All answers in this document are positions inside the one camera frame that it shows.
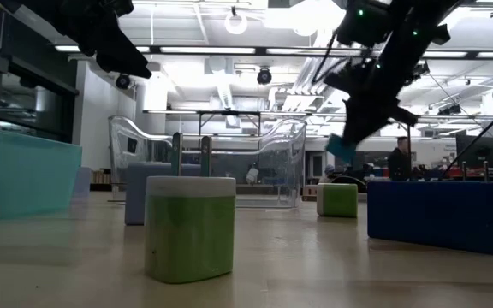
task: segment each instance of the green cylindrical container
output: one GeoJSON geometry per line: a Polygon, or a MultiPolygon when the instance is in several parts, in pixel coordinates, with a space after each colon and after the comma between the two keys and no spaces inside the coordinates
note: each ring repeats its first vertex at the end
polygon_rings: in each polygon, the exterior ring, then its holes
{"type": "Polygon", "coordinates": [[[153,176],[146,187],[146,274],[166,283],[233,269],[235,179],[153,176]]]}

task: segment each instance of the person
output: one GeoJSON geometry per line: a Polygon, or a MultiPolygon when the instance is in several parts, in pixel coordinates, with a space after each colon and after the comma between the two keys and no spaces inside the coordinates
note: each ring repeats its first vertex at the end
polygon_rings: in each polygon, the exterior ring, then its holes
{"type": "Polygon", "coordinates": [[[399,137],[397,147],[387,159],[389,177],[392,181],[407,181],[410,179],[410,157],[408,156],[408,138],[399,137]]]}
{"type": "Polygon", "coordinates": [[[324,176],[321,178],[319,183],[332,183],[332,181],[334,180],[334,176],[332,176],[333,174],[334,166],[327,165],[326,167],[324,167],[324,176]]]}

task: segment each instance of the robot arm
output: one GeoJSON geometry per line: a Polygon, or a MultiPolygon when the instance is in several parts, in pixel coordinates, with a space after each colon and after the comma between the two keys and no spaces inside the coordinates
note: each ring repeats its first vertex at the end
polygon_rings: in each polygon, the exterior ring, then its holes
{"type": "Polygon", "coordinates": [[[446,25],[439,23],[454,9],[475,0],[350,0],[346,16],[335,32],[341,44],[366,46],[361,62],[349,60],[342,70],[326,75],[328,86],[347,92],[350,99],[342,146],[356,146],[389,124],[389,118],[408,125],[418,117],[399,107],[397,96],[412,83],[413,71],[430,43],[450,40],[446,25]],[[386,42],[375,59],[369,58],[376,44],[386,42]]]}
{"type": "Polygon", "coordinates": [[[133,11],[132,0],[0,0],[14,13],[21,5],[77,42],[87,56],[97,55],[103,70],[150,78],[148,61],[119,28],[118,18],[133,11]]]}

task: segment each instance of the wooden floor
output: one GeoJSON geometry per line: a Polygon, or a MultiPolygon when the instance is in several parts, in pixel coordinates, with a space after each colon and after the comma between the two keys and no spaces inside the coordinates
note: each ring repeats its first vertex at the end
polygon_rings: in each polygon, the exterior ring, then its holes
{"type": "Polygon", "coordinates": [[[237,210],[232,274],[143,275],[143,228],[94,194],[69,213],[0,222],[0,307],[493,308],[493,257],[370,240],[359,220],[237,210]]]}

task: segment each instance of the transparent acrylic enclosure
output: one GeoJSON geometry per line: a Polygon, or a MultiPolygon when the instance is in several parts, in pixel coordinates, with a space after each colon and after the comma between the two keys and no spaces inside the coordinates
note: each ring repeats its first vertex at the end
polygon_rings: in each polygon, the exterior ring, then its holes
{"type": "MultiPolygon", "coordinates": [[[[120,116],[110,118],[110,136],[113,182],[122,183],[121,192],[129,163],[170,162],[170,136],[146,134],[120,116]]],[[[199,164],[200,137],[183,140],[182,163],[199,164]]],[[[236,179],[238,207],[294,208],[300,200],[305,144],[306,123],[292,119],[261,137],[212,137],[211,176],[236,179]]]]}
{"type": "Polygon", "coordinates": [[[123,116],[110,121],[111,183],[114,200],[125,200],[130,163],[170,163],[172,137],[152,136],[123,116]]]}

